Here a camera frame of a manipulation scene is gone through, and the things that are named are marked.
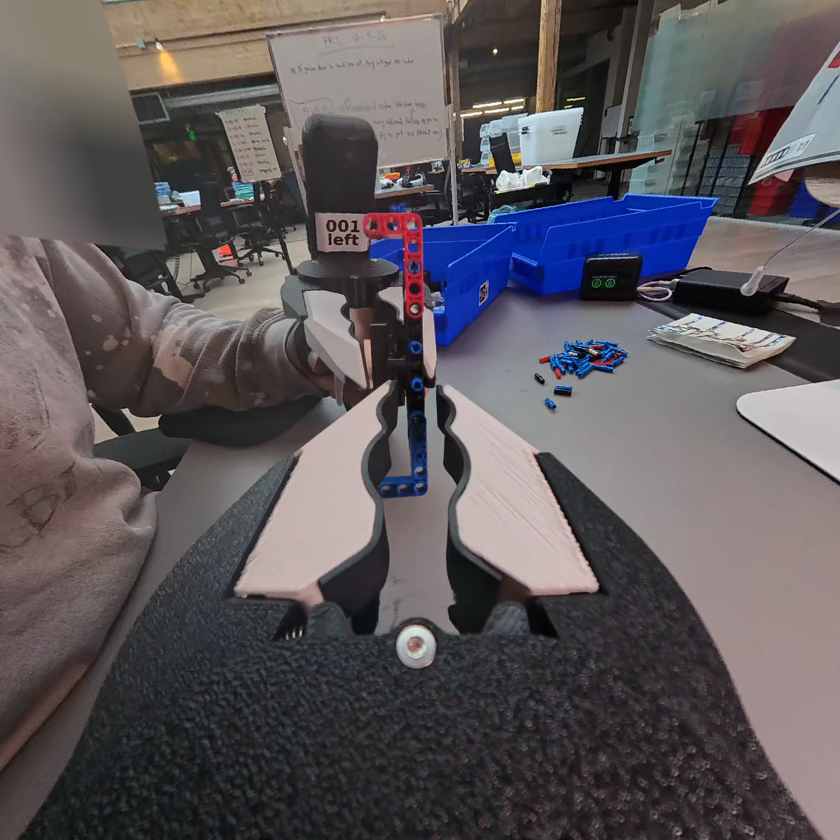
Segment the black device with green lights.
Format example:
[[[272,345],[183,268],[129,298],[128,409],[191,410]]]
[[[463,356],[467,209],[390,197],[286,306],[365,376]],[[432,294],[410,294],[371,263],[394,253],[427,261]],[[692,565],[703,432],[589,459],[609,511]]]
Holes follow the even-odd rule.
[[[583,301],[635,301],[644,258],[638,252],[588,255],[581,273]]]

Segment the black power adapter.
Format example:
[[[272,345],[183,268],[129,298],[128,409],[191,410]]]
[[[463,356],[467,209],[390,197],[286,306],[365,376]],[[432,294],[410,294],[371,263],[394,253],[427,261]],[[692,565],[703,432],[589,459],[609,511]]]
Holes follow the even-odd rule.
[[[701,267],[676,279],[669,301],[690,312],[758,316],[771,310],[789,282],[787,276]]]

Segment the grey desk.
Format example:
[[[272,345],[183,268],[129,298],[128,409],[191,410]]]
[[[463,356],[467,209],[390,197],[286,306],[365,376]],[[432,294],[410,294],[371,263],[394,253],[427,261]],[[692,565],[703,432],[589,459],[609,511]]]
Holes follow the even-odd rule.
[[[25,836],[838,838],[838,484],[735,410],[792,375],[657,347],[654,321],[509,292],[444,353],[445,381],[559,460],[605,594],[543,600],[548,636],[434,626],[427,671],[397,664],[396,631],[270,640],[288,605],[209,601],[337,409],[194,443],[144,612],[10,768],[7,793],[38,797],[77,751]],[[628,356],[539,364],[576,340]]]

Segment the large whiteboard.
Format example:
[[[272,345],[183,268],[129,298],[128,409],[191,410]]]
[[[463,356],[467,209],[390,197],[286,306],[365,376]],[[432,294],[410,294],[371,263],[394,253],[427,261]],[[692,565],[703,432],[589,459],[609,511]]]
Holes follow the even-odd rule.
[[[303,124],[322,113],[369,123],[380,168],[449,158],[442,16],[289,26],[266,39],[294,156]]]

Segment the person's left hand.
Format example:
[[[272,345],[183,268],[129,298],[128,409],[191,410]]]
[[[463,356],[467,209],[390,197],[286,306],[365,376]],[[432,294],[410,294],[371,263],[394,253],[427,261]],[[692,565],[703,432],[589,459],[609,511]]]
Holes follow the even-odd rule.
[[[319,353],[310,347],[302,322],[297,322],[288,335],[287,355],[305,379],[324,396],[330,396],[347,409],[360,403],[370,392],[335,374]]]

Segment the person's grey hoodie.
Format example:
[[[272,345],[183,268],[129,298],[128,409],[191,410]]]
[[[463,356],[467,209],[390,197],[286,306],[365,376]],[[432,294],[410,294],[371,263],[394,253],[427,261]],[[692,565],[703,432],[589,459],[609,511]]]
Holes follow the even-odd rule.
[[[91,401],[142,394],[177,300],[95,246],[2,236],[2,769],[96,660],[154,533],[124,465],[93,454]]]

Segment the white plastic bag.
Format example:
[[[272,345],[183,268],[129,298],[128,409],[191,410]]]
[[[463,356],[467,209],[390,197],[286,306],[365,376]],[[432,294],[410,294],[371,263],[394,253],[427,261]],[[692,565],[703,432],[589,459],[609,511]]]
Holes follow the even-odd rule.
[[[540,165],[535,165],[521,171],[500,171],[497,174],[495,189],[497,193],[512,193],[549,184],[550,172]]]

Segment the black office chair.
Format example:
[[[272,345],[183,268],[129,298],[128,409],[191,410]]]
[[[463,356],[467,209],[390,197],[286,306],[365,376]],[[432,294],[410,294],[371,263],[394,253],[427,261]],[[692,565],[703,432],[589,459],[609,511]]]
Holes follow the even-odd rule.
[[[222,208],[217,195],[215,182],[205,180],[199,187],[201,205],[194,214],[196,228],[196,253],[204,268],[203,273],[196,276],[193,285],[202,292],[207,292],[217,281],[226,277],[234,277],[240,285],[245,284],[245,278],[251,277],[251,271],[239,264],[235,253],[235,226],[229,214]],[[234,267],[220,264],[215,251],[230,245],[234,251]]]

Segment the toy brick beam assembly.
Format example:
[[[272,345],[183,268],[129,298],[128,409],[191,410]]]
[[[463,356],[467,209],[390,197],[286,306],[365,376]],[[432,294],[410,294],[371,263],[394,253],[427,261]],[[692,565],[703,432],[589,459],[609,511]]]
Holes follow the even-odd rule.
[[[386,499],[420,497],[428,487],[427,420],[425,400],[427,385],[434,373],[426,362],[432,360],[425,338],[424,241],[423,223],[414,213],[368,213],[363,220],[369,240],[402,240],[403,268],[401,296],[395,305],[397,314],[371,325],[371,360],[374,383],[395,381],[397,403],[406,409],[407,439],[410,455],[408,476],[384,477],[379,494]]]

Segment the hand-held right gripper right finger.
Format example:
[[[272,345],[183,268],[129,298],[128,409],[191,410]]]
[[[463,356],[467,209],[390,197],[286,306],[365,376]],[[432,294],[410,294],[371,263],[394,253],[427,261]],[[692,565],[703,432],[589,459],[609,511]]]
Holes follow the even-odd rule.
[[[447,507],[446,570],[460,634],[489,629],[500,607],[530,629],[538,602],[593,595],[600,584],[561,506],[557,459],[451,385],[436,391],[444,467],[455,483]]]

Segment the small paper flipchart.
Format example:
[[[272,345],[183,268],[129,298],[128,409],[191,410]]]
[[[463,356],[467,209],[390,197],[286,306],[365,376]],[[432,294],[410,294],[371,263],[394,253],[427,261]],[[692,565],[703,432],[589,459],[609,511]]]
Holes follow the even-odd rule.
[[[282,177],[262,105],[225,109],[217,116],[226,132],[242,183],[273,182]]]

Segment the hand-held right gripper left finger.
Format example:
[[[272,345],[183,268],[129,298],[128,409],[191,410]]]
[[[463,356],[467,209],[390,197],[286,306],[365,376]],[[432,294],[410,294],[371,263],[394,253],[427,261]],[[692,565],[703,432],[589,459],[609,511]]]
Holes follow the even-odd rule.
[[[389,574],[379,487],[391,465],[398,392],[389,381],[299,448],[234,582],[241,601],[334,604],[372,635]]]

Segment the pile of toy brick pins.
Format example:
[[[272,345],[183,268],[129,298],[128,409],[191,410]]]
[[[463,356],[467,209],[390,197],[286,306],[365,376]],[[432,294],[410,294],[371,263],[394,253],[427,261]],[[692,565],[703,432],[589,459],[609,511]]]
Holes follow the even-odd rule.
[[[561,350],[539,358],[539,364],[548,365],[558,380],[565,376],[581,379],[594,371],[612,373],[627,356],[615,342],[576,340],[563,342]]]

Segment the white book stand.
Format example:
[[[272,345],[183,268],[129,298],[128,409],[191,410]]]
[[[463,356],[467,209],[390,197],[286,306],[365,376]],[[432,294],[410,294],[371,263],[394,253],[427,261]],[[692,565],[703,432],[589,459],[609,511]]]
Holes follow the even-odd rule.
[[[741,418],[839,481],[839,380],[742,395]]]

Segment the rack of storage bins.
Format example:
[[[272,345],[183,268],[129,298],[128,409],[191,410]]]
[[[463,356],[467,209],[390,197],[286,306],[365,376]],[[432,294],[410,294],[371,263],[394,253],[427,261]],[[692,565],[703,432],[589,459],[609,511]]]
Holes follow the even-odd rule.
[[[684,194],[716,198],[712,212],[722,217],[814,223],[830,214],[832,209],[808,192],[803,169],[795,170],[787,181],[772,175],[749,183],[792,109],[699,122]]]

